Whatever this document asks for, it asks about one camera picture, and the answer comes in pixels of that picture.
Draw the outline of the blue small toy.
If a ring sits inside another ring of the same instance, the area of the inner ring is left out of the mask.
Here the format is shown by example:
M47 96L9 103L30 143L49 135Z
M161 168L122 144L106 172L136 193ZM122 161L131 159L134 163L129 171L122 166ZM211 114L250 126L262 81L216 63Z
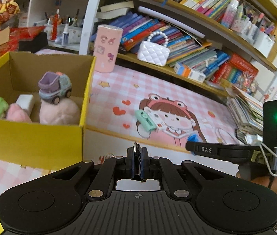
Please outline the blue small toy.
M187 139L186 149L194 155L194 151L189 145L191 142L198 143L200 141L201 141L201 138L198 136L198 134L190 135Z

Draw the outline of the pink plush chick toy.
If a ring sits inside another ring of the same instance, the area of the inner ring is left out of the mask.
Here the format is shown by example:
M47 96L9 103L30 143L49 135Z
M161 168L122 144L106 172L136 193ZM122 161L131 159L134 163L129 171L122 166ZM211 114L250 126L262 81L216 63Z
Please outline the pink plush chick toy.
M61 99L57 105L41 100L40 124L78 125L80 123L80 115L80 108L72 99Z

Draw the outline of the purple toy truck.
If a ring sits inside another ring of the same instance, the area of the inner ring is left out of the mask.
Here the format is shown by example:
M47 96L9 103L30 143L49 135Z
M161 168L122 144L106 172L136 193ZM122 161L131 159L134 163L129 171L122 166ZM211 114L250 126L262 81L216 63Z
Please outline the purple toy truck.
M72 83L70 78L61 72L46 72L38 81L40 98L53 105L58 105L63 98L70 98Z

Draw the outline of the stack of papers and books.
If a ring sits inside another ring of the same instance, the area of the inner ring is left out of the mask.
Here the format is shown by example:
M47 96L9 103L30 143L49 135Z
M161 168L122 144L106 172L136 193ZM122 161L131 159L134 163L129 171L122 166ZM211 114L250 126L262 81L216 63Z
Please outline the stack of papers and books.
M236 137L245 144L263 136L263 104L236 86L226 88L226 106L237 126Z

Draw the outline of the pink cartoon desk mat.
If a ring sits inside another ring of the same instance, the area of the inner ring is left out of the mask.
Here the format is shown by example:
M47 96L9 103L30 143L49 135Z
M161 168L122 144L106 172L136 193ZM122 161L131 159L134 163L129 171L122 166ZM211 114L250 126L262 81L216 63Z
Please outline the pink cartoon desk mat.
M38 177L42 169L58 170L80 162L86 152L83 141L87 130L173 151L183 151L189 137L199 138L201 134L208 142L235 141L230 113L221 104L166 84L163 89L172 92L174 105L193 112L192 124L201 125L189 132L179 129L173 138L167 132L168 123L150 105L140 107L141 101L149 96L145 83L129 94L122 87L104 100L92 83L100 78L93 68L92 56L7 52L0 57L0 97L12 103L21 94L35 97L29 123L0 119L0 194ZM72 124L43 124L39 120L38 81L45 73L56 71L73 82L72 100L80 112Z

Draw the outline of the yellow cardboard box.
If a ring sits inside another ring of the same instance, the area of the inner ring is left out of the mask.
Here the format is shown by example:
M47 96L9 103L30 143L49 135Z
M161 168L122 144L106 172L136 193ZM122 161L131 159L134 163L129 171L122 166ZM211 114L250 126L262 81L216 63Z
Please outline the yellow cardboard box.
M10 104L21 94L31 94L35 100L30 123L0 119L0 160L47 170L82 161L94 64L95 58L89 55L7 52L0 57L0 97ZM81 111L74 125L44 125L39 121L38 82L48 71L64 73L71 80L71 99Z

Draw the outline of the red dictionary book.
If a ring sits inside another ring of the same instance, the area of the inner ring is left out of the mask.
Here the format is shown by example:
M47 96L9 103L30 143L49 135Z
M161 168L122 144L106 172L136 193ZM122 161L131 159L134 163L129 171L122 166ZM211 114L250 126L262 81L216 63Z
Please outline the red dictionary book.
M252 78L255 78L259 72L255 66L236 53L231 54L228 62L236 69L239 69L242 72L247 72Z

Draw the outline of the orange white small box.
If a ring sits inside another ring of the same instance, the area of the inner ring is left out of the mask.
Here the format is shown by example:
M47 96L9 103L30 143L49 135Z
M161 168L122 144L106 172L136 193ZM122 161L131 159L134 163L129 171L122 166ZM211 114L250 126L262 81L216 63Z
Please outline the orange white small box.
M203 83L206 78L206 75L204 73L200 72L199 70L192 69L189 66L184 65L182 63L176 63L173 66L173 69L177 75L183 76L185 78L200 83Z

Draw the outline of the white quilted pearl handbag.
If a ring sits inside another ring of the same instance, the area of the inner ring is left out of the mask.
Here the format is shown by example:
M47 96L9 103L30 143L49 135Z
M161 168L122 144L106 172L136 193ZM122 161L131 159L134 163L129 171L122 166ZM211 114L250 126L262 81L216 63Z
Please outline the white quilted pearl handbag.
M163 37L165 39L164 44L160 45L152 42L151 40L154 36ZM169 39L165 33L162 31L152 32L147 40L142 41L139 46L137 54L138 60L161 67L165 66L170 54L170 49L167 47L168 43Z

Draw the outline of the white block in box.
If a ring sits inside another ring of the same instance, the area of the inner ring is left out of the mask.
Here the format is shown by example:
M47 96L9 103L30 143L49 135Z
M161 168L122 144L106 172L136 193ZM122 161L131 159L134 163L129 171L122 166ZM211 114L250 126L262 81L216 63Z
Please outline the white block in box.
M30 116L35 104L34 96L32 94L20 94L16 104Z

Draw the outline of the pink plush toy in box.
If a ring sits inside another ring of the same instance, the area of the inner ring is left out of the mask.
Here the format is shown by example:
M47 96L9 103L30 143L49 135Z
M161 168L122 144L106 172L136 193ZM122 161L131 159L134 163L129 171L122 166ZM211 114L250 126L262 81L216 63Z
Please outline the pink plush toy in box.
M17 103L12 103L6 113L8 121L31 123L30 116Z

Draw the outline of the pink cylindrical sticker container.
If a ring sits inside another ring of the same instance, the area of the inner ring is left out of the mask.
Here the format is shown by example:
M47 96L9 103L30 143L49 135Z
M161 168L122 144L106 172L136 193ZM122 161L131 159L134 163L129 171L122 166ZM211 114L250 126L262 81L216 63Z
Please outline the pink cylindrical sticker container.
M107 24L98 26L93 51L97 72L110 73L114 70L122 35L122 28Z

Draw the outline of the wooden bookshelf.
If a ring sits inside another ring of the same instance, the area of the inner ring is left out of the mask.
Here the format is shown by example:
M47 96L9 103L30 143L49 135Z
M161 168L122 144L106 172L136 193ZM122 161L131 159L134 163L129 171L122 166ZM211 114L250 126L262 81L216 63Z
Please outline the wooden bookshelf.
M172 0L133 1L136 6L152 9L197 30L197 37L211 40L216 45L222 44L222 47L226 50L236 52L246 60L250 60L259 69L259 73L256 76L258 87L255 94L258 100L263 100L267 93L272 96L276 93L277 43L274 44L269 56L264 57L250 43L235 32L180 3ZM91 5L101 6L104 2L115 3L116 0L90 0L90 2Z

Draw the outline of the white pen holder cups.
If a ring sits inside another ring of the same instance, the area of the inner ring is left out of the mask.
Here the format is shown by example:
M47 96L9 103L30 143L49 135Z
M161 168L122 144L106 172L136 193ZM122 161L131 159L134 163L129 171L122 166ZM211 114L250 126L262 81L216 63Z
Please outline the white pen holder cups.
M45 26L44 32L47 34L47 39L51 40L51 37L53 34L53 25L46 24L44 26ZM81 35L82 35L82 28L72 27L72 26L68 26L66 28L64 24L60 24L57 26L57 38L62 37L62 33L65 30L67 30L67 32L69 34L68 43L80 43Z

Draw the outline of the red paper decorations pile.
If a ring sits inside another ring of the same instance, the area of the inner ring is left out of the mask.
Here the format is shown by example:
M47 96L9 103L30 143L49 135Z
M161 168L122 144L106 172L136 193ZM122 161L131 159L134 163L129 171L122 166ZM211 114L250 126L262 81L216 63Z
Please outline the red paper decorations pile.
M47 47L45 27L9 28L0 30L0 57L7 52L35 53Z

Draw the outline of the white storage cubby shelf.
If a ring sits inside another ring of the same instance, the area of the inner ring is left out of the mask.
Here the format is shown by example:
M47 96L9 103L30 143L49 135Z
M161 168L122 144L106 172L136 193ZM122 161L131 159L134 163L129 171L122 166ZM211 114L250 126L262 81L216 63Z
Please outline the white storage cubby shelf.
M47 33L48 46L53 49L69 50L78 53L82 36L83 20L88 0L17 0L21 14L20 27L44 26ZM66 23L69 23L69 44L63 46L60 41L51 40L53 31L53 17L57 15L61 23L58 26L58 37Z

